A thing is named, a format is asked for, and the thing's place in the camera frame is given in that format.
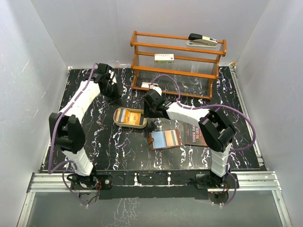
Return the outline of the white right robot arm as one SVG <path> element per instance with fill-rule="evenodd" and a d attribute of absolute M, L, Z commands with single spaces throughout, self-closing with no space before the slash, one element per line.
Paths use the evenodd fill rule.
<path fill-rule="evenodd" d="M 143 95 L 144 116 L 182 121 L 200 129 L 211 149 L 211 182 L 221 188 L 228 182 L 229 156 L 235 128 L 219 107 L 190 107 L 179 101 L 165 100 L 154 89 Z"/>

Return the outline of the gold credit card black stripe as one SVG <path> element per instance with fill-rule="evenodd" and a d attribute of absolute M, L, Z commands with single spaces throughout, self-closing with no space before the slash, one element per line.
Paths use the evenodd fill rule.
<path fill-rule="evenodd" d="M 178 137 L 176 130 L 165 131 L 165 140 L 168 147 L 178 146 Z"/>

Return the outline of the brown leather card holder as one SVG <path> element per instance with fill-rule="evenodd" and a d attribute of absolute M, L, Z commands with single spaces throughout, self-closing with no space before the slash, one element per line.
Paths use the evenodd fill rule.
<path fill-rule="evenodd" d="M 179 145 L 178 146 L 173 146 L 173 147 L 168 147 L 166 145 L 166 140 L 165 140 L 165 131 L 154 131 L 154 132 L 150 132 L 149 133 L 149 138 L 148 138 L 148 143 L 151 145 L 151 149 L 152 150 L 160 150 L 160 149 L 169 149 L 169 148 L 177 148 L 181 146 L 181 139 L 179 136 L 179 132 L 177 129 L 176 130 L 177 133 L 177 137 L 178 137 L 178 142 Z"/>

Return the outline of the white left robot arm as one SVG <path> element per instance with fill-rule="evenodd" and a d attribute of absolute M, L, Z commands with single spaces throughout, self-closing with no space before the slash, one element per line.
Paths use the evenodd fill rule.
<path fill-rule="evenodd" d="M 49 116 L 51 148 L 48 173 L 52 174 L 61 166 L 58 164 L 52 168 L 53 150 L 58 146 L 73 165 L 75 174 L 82 176 L 81 183 L 88 189 L 97 185 L 98 177 L 92 173 L 94 166 L 84 149 L 86 137 L 81 122 L 89 106 L 99 95 L 109 98 L 110 103 L 121 98 L 114 69 L 105 63 L 95 63 L 89 76 L 80 83 L 67 105 Z"/>

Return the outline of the beige oval card tray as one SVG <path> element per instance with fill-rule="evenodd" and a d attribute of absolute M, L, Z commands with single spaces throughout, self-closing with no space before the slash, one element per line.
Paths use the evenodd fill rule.
<path fill-rule="evenodd" d="M 121 107 L 115 110 L 114 123 L 121 127 L 142 129 L 147 126 L 144 110 Z"/>

